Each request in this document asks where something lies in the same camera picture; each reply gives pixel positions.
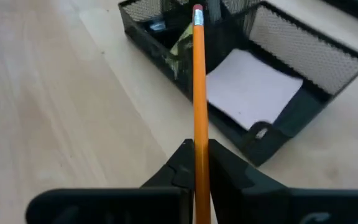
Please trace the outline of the pink sticky note pad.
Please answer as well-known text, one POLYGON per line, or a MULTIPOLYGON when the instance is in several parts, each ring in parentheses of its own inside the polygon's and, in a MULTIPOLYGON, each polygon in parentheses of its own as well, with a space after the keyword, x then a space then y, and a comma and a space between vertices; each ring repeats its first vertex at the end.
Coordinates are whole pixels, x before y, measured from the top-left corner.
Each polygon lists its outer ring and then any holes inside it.
POLYGON ((206 76, 207 99, 244 129, 272 124, 301 88, 303 80, 234 49, 206 76))

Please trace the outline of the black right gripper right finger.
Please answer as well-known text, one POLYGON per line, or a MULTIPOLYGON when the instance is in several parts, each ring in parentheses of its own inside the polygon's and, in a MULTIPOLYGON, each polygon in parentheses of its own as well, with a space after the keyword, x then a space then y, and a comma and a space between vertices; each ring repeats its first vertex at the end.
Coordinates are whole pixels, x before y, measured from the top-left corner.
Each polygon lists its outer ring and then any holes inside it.
POLYGON ((218 224, 286 224, 288 187, 209 141, 209 177, 218 224))

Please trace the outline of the black mesh desk organizer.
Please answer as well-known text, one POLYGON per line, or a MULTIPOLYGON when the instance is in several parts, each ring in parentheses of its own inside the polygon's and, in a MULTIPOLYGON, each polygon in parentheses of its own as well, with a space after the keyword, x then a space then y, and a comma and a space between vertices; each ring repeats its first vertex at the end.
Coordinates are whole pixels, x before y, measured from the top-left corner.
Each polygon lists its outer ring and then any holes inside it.
POLYGON ((192 52, 170 49, 191 23, 192 8, 204 6, 206 68, 241 49, 291 77, 301 88, 270 124, 244 129, 212 104, 210 120, 255 166, 269 160, 358 76, 358 52, 312 29, 263 0, 124 0, 119 10, 126 35, 188 98, 193 94, 192 52), (178 79, 165 58, 179 59, 178 79))

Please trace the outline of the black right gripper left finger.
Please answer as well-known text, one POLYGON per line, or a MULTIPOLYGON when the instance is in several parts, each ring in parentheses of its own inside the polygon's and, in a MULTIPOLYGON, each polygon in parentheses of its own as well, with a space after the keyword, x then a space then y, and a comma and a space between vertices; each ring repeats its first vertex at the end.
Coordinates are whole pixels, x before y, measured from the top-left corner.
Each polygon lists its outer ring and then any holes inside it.
POLYGON ((193 224, 195 192, 195 150, 192 139, 185 139, 168 161, 144 184, 144 187, 176 187, 184 190, 180 199, 180 224, 193 224))

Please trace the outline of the yellow wooden pencil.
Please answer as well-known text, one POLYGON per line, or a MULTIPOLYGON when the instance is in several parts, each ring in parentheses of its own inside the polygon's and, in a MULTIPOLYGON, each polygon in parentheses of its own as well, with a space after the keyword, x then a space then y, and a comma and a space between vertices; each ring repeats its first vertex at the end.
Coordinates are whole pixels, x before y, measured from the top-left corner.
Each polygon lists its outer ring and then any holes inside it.
POLYGON ((196 224, 211 224, 204 16, 200 4, 193 6, 193 114, 196 224))

